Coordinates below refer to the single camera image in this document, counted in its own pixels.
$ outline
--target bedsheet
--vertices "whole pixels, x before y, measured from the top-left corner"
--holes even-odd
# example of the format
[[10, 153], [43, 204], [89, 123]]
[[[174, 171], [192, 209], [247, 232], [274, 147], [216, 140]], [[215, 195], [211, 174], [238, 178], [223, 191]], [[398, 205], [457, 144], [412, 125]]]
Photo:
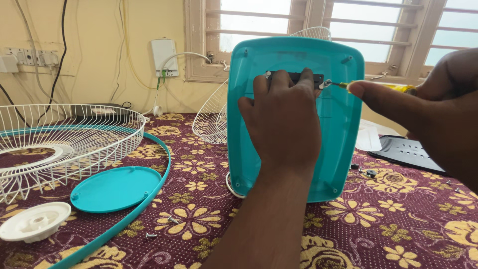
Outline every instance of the bedsheet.
[[[225, 186], [227, 146], [208, 144], [193, 134], [194, 116], [167, 113], [146, 124], [145, 131], [162, 139], [171, 152], [168, 179], [135, 221], [74, 268], [197, 269], [204, 263], [242, 200]], [[13, 153], [10, 165], [48, 152]], [[378, 174], [369, 179], [350, 170], [339, 198], [307, 205], [300, 268], [478, 267], [475, 193], [456, 179], [376, 159], [363, 151], [354, 153], [353, 162]], [[144, 138], [136, 150], [109, 163], [107, 169], [144, 166], [163, 173], [166, 165], [165, 150]], [[57, 184], [55, 190], [45, 185], [43, 194], [38, 187], [26, 200], [17, 197], [10, 205], [1, 204], [0, 222], [38, 204], [70, 203], [69, 194], [78, 183]], [[0, 267], [48, 268], [130, 211], [91, 214], [72, 207], [71, 215], [48, 239], [31, 244], [0, 241]], [[170, 215], [180, 224], [167, 221]], [[146, 233], [157, 237], [145, 238]]]

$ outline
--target screw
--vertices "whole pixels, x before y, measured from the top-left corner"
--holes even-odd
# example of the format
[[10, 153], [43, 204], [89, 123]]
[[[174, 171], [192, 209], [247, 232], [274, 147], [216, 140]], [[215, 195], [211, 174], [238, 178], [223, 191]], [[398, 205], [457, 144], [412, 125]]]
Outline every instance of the screw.
[[158, 235], [151, 235], [151, 234], [149, 234], [149, 233], [146, 233], [145, 238], [148, 238], [148, 237], [157, 237], [157, 236], [158, 236]]
[[174, 222], [174, 223], [176, 223], [176, 224], [179, 224], [179, 221], [173, 219], [173, 216], [169, 216], [169, 217], [168, 217], [168, 221], [172, 221], [172, 222]]

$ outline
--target window frame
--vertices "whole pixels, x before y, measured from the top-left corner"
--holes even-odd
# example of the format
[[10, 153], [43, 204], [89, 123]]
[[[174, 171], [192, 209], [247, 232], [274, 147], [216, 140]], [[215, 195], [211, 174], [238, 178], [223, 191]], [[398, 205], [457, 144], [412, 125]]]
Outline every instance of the window frame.
[[[289, 34], [270, 34], [215, 29], [214, 25], [218, 25], [220, 13], [242, 13], [238, 11], [219, 11], [219, 1], [220, 0], [184, 0], [185, 51], [207, 55], [212, 42], [216, 42], [217, 45], [213, 48], [219, 51], [219, 33], [236, 34], [240, 32], [243, 34], [288, 36], [297, 32], [296, 30], [299, 29], [301, 24], [302, 29], [305, 29], [314, 26], [329, 28], [330, 22], [364, 23], [364, 21], [331, 18], [334, 2], [400, 7], [402, 8], [402, 12], [397, 23], [365, 22], [365, 24], [396, 26], [397, 30], [395, 31], [392, 41], [379, 42], [334, 37], [332, 37], [332, 41], [390, 44], [391, 49], [387, 63], [366, 62], [366, 79], [411, 85], [422, 83], [426, 77], [428, 70], [424, 66], [424, 63], [446, 4], [446, 0], [410, 0], [407, 4], [391, 4], [365, 0], [292, 0], [290, 15], [270, 14], [270, 17], [282, 16], [289, 19], [296, 18], [296, 20], [289, 21]], [[224, 66], [218, 64], [218, 62], [224, 59], [226, 63], [229, 63], [230, 53], [215, 52], [214, 54], [213, 64], [206, 63], [204, 59], [199, 57], [188, 57], [186, 59], [185, 68], [186, 80], [224, 82], [228, 78], [228, 72], [225, 72], [223, 70]], [[388, 71], [387, 76], [377, 78], [384, 71]]]

